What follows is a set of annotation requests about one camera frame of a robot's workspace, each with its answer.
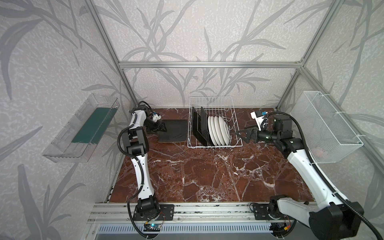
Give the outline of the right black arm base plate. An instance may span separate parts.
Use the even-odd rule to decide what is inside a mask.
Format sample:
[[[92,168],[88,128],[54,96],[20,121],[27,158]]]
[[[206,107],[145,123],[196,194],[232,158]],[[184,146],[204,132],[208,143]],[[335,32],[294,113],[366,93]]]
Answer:
[[[251,203],[249,205],[251,212],[254,214],[255,220],[276,220],[276,221],[285,221],[285,220],[295,220],[291,216],[283,215],[277,205],[270,203]]]

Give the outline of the black square plate yellow rim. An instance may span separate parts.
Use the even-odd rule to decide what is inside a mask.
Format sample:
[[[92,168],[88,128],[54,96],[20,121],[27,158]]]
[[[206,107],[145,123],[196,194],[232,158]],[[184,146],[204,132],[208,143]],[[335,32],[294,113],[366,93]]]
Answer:
[[[157,132],[159,143],[181,143],[188,139],[187,120],[165,120],[167,132]]]

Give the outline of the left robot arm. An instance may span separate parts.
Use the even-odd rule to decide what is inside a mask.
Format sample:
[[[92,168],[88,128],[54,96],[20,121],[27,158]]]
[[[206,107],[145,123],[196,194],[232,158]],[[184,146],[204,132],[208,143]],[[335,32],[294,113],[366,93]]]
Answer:
[[[138,198],[137,214],[152,219],[161,212],[148,167],[150,148],[145,127],[148,126],[148,123],[153,123],[148,118],[152,112],[147,107],[135,107],[130,113],[132,115],[131,122],[119,133],[117,140],[119,151],[131,159],[138,184],[137,193],[129,198],[128,202]]]

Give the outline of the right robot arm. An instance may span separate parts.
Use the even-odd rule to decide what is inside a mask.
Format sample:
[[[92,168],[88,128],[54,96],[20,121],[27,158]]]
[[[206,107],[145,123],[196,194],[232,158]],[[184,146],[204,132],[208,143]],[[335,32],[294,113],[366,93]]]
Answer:
[[[257,125],[236,132],[245,143],[271,143],[294,166],[311,191],[316,206],[297,202],[287,195],[270,197],[268,204],[251,204],[257,220],[286,221],[285,226],[272,227],[276,238],[284,238],[296,223],[312,230],[319,240],[341,240],[358,233],[364,209],[358,202],[350,202],[331,183],[315,163],[303,136],[293,136],[292,125],[298,122],[288,114],[275,116],[272,131],[267,130],[267,117],[256,119]]]

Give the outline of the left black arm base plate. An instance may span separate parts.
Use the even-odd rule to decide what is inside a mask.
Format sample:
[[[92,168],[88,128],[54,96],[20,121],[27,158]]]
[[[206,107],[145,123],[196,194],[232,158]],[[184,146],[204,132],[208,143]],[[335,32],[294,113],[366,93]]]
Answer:
[[[151,210],[145,213],[138,213],[138,207],[135,207],[133,215],[134,221],[172,221],[174,219],[175,205],[160,204],[158,210]]]

